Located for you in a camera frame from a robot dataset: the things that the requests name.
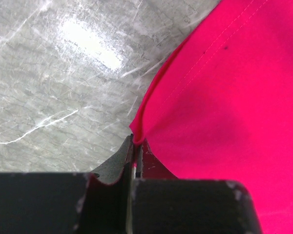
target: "marble countertop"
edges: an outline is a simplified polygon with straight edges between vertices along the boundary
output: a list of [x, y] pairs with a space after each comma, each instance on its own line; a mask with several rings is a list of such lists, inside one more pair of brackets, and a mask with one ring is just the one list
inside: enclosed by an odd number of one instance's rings
[[218, 0], [1, 0], [0, 171], [90, 171]]

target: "stitch line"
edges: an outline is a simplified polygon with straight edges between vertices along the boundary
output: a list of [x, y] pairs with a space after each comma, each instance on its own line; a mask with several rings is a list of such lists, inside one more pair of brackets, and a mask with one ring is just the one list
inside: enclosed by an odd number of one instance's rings
[[[247, 7], [219, 34], [219, 36], [210, 44], [210, 46], [207, 48], [207, 50], [205, 51], [205, 53], [207, 51], [209, 51], [209, 49], [214, 45], [214, 43], [223, 35], [223, 33], [237, 20], [241, 17], [241, 15], [243, 15], [243, 13], [249, 8], [249, 6], [254, 2], [254, 0], [251, 0], [250, 3], [247, 5]], [[164, 102], [161, 104], [161, 106], [158, 108], [158, 110], [154, 113], [154, 116], [156, 116], [156, 114], [159, 112], [159, 110], [161, 109], [161, 107], [165, 104], [165, 102], [170, 98], [170, 96], [176, 91], [176, 89], [179, 87], [180, 83], [189, 75], [189, 73], [193, 70], [193, 68], [197, 65], [197, 63], [201, 60], [201, 58], [204, 56], [205, 54], [201, 55], [200, 58], [197, 60], [197, 62], [190, 68], [190, 70], [187, 72], [187, 74], [180, 79], [180, 81], [178, 82], [178, 84], [176, 85], [176, 87], [174, 88], [174, 90], [169, 94], [169, 96], [164, 100]]]
[[[265, 3], [266, 2], [268, 2], [268, 0], [265, 0], [264, 2], [263, 2], [263, 4], [261, 4], [257, 9], [256, 9], [256, 11], [254, 11], [254, 13], [253, 14], [251, 14], [251, 16], [244, 22], [244, 24], [242, 24], [230, 37], [228, 37], [225, 41], [224, 41], [224, 43], [222, 43], [220, 46], [219, 46], [219, 48], [215, 51], [215, 53], [206, 61], [206, 63], [202, 66], [202, 68], [196, 73], [196, 75], [186, 84], [186, 86], [180, 91], [180, 93], [175, 97], [175, 99], [174, 100], [176, 100], [180, 95], [181, 95], [181, 93], [184, 91], [184, 89], [194, 80], [194, 78], [196, 78], [198, 75], [199, 75], [199, 73], [200, 73], [200, 71], [208, 64], [208, 62], [214, 57], [214, 55], [220, 50], [220, 48], [230, 39], [230, 38], [232, 38], [232, 36], [234, 35], [234, 34], [236, 34], [248, 21], [250, 21], [250, 19], [256, 14], [256, 12], [258, 12], [258, 10], [260, 9], [260, 8], [262, 8], [264, 5], [265, 5]], [[165, 113], [165, 111], [163, 111], [157, 118], [156, 118], [156, 120], [155, 121], [153, 121], [153, 123], [154, 122], [156, 122], [163, 114]]]

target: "fabric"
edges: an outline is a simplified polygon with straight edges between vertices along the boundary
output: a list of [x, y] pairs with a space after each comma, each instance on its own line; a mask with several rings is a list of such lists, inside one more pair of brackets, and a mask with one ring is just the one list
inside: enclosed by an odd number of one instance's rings
[[130, 127], [177, 177], [240, 181], [264, 233], [293, 233], [293, 0], [221, 1]]

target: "pink fabric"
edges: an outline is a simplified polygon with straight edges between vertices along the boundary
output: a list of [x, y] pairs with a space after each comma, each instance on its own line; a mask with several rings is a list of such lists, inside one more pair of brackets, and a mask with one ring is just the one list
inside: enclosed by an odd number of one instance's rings
[[130, 125], [179, 178], [234, 179], [268, 234], [293, 234], [293, 0], [223, 0]]

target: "cloth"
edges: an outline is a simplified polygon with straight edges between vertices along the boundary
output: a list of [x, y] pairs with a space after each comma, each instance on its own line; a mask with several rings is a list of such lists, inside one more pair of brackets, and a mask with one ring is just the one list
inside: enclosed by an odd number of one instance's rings
[[130, 127], [178, 178], [240, 181], [264, 233], [293, 233], [293, 0], [222, 0]]

